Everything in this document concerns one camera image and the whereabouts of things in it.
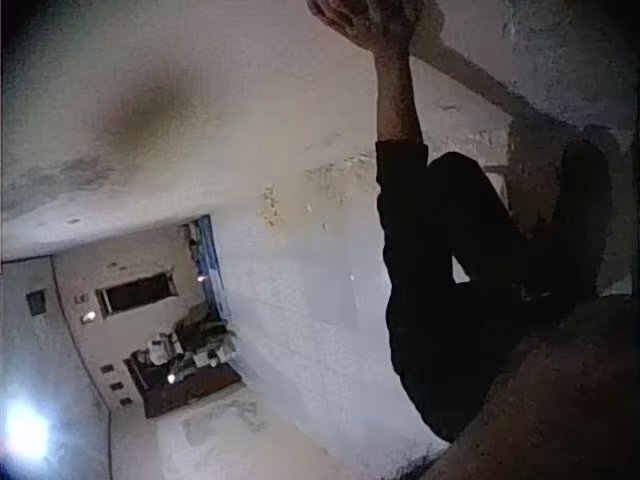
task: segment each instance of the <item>ceiling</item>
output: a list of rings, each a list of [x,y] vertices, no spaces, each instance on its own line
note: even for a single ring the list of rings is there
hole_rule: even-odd
[[[631,121],[629,77],[611,67],[610,39],[596,57],[558,50],[545,63],[536,55],[559,38],[549,18],[535,34],[517,2],[440,3],[445,43],[538,108],[572,123]],[[4,260],[211,212],[371,151],[370,59],[304,0],[67,0],[17,17],[24,26],[3,49]],[[577,45],[578,33],[562,42]],[[580,65],[570,75],[562,55]],[[608,70],[581,82],[594,58],[608,58]],[[508,129],[510,116],[481,96],[424,62],[414,72],[433,138],[464,150],[478,132]]]

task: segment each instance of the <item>person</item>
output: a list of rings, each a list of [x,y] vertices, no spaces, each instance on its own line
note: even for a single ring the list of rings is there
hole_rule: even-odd
[[[597,296],[611,213],[605,158],[585,140],[567,145],[553,219],[532,240],[477,162],[456,152],[428,162],[409,63],[421,3],[308,0],[314,16],[373,56],[391,361],[423,421],[454,442],[429,475],[627,474],[624,440],[639,425],[635,323],[629,297]],[[452,257],[469,282],[456,284]],[[617,463],[578,465],[610,436],[622,442]]]

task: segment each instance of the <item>light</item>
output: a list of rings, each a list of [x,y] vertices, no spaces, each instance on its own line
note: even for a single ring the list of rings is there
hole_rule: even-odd
[[[41,460],[47,453],[49,422],[26,405],[15,405],[8,413],[9,451],[28,460]]]

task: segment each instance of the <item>white wall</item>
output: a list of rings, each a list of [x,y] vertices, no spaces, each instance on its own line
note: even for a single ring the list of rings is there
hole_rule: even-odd
[[[374,176],[355,158],[212,214],[238,369],[364,478],[444,445],[390,363]]]
[[[152,420],[121,409],[113,441],[114,480],[355,478],[243,385]]]
[[[123,360],[134,350],[145,348],[147,340],[157,333],[170,332],[189,308],[204,301],[182,228],[103,240],[62,252],[54,262],[71,329],[107,402],[118,407],[119,399],[125,396],[140,400]],[[178,296],[102,318],[96,289],[168,270],[173,272]],[[87,294],[89,303],[76,305],[74,297],[80,294]],[[96,321],[82,325],[80,318],[90,310],[98,314]],[[100,366],[109,363],[117,371],[100,373]],[[125,389],[112,392],[108,385],[114,381],[122,381]]]
[[[41,289],[46,313],[32,317],[25,295]],[[109,413],[64,324],[50,260],[3,265],[0,298],[0,425],[4,427],[5,414],[19,403],[49,421],[46,460],[17,462],[17,478],[107,480]]]

